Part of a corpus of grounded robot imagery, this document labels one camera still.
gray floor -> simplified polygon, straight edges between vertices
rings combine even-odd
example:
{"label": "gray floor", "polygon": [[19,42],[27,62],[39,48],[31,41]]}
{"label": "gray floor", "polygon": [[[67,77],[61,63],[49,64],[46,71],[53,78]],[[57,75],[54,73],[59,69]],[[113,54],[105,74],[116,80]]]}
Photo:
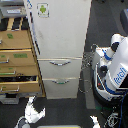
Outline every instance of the gray floor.
{"label": "gray floor", "polygon": [[[101,3],[101,0],[92,0],[91,15],[86,38],[85,52],[91,52],[92,44],[108,47],[110,45],[111,36],[114,33],[120,33],[124,36],[121,23],[120,11],[128,8],[128,1],[121,3],[120,0],[106,0]],[[89,78],[89,69],[86,68],[86,61],[83,64],[81,72],[80,89],[77,99],[66,100],[47,100],[46,98],[38,98],[34,106],[40,111],[46,107],[46,116],[39,120],[36,124],[31,124],[31,128],[36,128],[39,125],[79,125],[83,128],[92,128],[93,122],[91,115],[98,117],[98,121],[103,127],[105,119],[100,114],[100,110],[94,108],[95,104],[90,102],[95,100],[94,97],[89,101],[88,91],[92,91],[91,85],[86,80]],[[24,115],[24,109],[28,99],[20,99],[18,105],[2,105],[0,104],[0,128],[14,128],[20,116]]]}

white robot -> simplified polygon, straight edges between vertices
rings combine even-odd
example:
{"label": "white robot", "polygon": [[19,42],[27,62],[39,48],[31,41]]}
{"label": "white robot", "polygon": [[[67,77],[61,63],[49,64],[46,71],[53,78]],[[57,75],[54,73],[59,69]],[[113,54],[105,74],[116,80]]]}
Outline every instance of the white robot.
{"label": "white robot", "polygon": [[36,123],[42,117],[45,117],[45,108],[38,113],[33,107],[35,97],[30,97],[25,108],[25,116],[19,118],[15,128],[30,128],[29,123]]}
{"label": "white robot", "polygon": [[[122,10],[120,20],[128,34],[128,9]],[[128,91],[128,37],[114,34],[110,47],[97,47],[92,69],[95,96],[102,103],[119,104]]]}

wooden drawer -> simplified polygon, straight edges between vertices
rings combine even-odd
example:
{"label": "wooden drawer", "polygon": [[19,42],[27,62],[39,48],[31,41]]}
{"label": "wooden drawer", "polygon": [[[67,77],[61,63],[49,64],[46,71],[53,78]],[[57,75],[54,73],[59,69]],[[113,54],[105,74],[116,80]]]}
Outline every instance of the wooden drawer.
{"label": "wooden drawer", "polygon": [[27,30],[0,32],[0,49],[31,48]]}
{"label": "wooden drawer", "polygon": [[0,93],[39,92],[38,78],[27,82],[0,82]]}
{"label": "wooden drawer", "polygon": [[38,61],[42,78],[79,77],[82,59]]}
{"label": "wooden drawer", "polygon": [[77,98],[79,79],[44,79],[47,99]]}
{"label": "wooden drawer", "polygon": [[34,65],[31,49],[25,50],[0,50],[1,66],[27,66]]}
{"label": "wooden drawer", "polygon": [[36,65],[22,67],[0,67],[0,77],[35,76],[38,75]]}

white object on floor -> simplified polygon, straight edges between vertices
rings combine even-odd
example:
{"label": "white object on floor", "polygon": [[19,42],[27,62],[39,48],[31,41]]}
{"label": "white object on floor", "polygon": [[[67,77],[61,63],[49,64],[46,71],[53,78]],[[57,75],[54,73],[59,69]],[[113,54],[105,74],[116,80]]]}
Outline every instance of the white object on floor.
{"label": "white object on floor", "polygon": [[36,123],[42,117],[45,117],[45,108],[38,113],[33,107],[33,100],[35,97],[30,97],[25,108],[25,118],[29,123]]}
{"label": "white object on floor", "polygon": [[94,123],[93,128],[100,128],[100,124],[99,124],[99,122],[97,120],[97,117],[95,117],[95,116],[90,116],[90,117],[92,118],[93,123]]}

white refrigerator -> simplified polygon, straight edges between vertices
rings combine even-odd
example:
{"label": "white refrigerator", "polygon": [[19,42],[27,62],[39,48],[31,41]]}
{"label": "white refrigerator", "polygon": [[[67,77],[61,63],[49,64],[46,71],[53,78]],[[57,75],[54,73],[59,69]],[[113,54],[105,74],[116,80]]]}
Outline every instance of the white refrigerator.
{"label": "white refrigerator", "polygon": [[24,0],[47,99],[77,98],[91,0]]}

